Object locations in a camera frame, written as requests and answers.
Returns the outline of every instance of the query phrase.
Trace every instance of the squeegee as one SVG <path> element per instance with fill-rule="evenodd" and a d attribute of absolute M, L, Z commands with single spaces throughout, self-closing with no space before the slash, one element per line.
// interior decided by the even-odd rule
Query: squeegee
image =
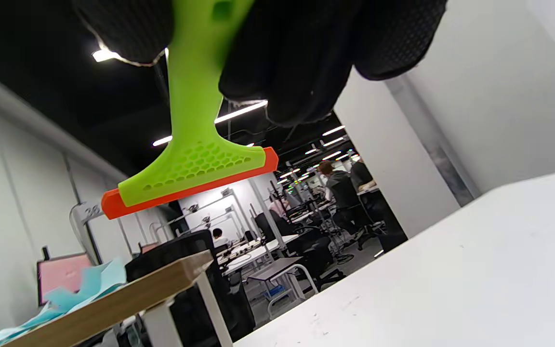
<path fill-rule="evenodd" d="M 253 0 L 173 0 L 168 46 L 172 140 L 156 160 L 102 197 L 109 219 L 135 213 L 245 178 L 275 171 L 272 148 L 222 138 L 214 120 L 218 82 L 238 28 Z"/>

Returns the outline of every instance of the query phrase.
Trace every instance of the orange rubber blade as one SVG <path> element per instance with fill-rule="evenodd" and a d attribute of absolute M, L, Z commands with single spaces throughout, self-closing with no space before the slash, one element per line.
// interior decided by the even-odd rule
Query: orange rubber blade
<path fill-rule="evenodd" d="M 271 147 L 264 148 L 264 155 L 266 159 L 264 160 L 264 166 L 258 169 L 253 169 L 250 171 L 238 173 L 229 177 L 222 178 L 220 180 L 213 181 L 209 184 L 200 185 L 198 187 L 191 187 L 190 189 L 185 189 L 178 191 L 177 193 L 172 193 L 167 196 L 162 196 L 161 198 L 149 200 L 142 202 L 141 204 L 136 204 L 133 206 L 125 206 L 121 195 L 119 194 L 119 189 L 113 189 L 104 193 L 102 196 L 102 211 L 108 219 L 115 219 L 123 217 L 124 215 L 136 213 L 138 211 L 150 209 L 162 204 L 167 204 L 168 202 L 183 199 L 187 196 L 202 193 L 203 191 L 208 191 L 215 189 L 217 187 L 222 187 L 240 180 L 245 180 L 246 178 L 267 174 L 273 172 L 278 168 L 278 155 Z"/>

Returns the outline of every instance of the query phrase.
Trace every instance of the teal paper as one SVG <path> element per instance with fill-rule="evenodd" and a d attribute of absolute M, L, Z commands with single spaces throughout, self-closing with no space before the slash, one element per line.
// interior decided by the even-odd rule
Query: teal paper
<path fill-rule="evenodd" d="M 0 331 L 0 345 L 26 334 L 32 329 L 64 314 L 82 308 L 92 301 L 114 292 L 126 283 L 125 267 L 119 258 L 108 264 L 86 268 L 82 274 L 81 288 L 77 294 L 57 288 L 44 295 L 49 303 L 32 319 L 20 327 Z"/>

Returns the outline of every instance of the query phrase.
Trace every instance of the computer monitor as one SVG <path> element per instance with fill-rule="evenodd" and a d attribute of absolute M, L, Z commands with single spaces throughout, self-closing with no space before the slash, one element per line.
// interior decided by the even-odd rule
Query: computer monitor
<path fill-rule="evenodd" d="M 141 254 L 145 254 L 148 251 L 156 248 L 157 246 L 160 246 L 160 244 L 158 242 L 146 244 L 145 246 L 141 246 Z"/>
<path fill-rule="evenodd" d="M 83 269 L 91 266 L 91 260 L 86 253 L 39 261 L 38 304 L 46 305 L 44 295 L 60 286 L 73 293 L 78 292 L 81 288 Z"/>

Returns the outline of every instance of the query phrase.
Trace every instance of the black ceiling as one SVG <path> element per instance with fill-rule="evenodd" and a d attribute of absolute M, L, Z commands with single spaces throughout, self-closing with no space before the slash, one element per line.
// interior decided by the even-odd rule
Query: black ceiling
<path fill-rule="evenodd" d="M 164 59 L 154 68 L 120 61 L 95 62 L 97 41 L 68 1 L 0 0 L 0 82 L 128 175 L 146 167 L 170 135 Z M 227 102 L 220 116 L 234 110 Z M 300 161 L 310 143 L 340 125 L 334 114 L 313 124 L 278 128 L 264 108 L 236 117 L 218 132 L 235 143 L 273 147 L 284 163 Z M 326 136 L 333 140 L 344 132 Z M 352 147 L 345 143 L 337 147 Z M 317 161 L 331 147 L 310 157 Z"/>

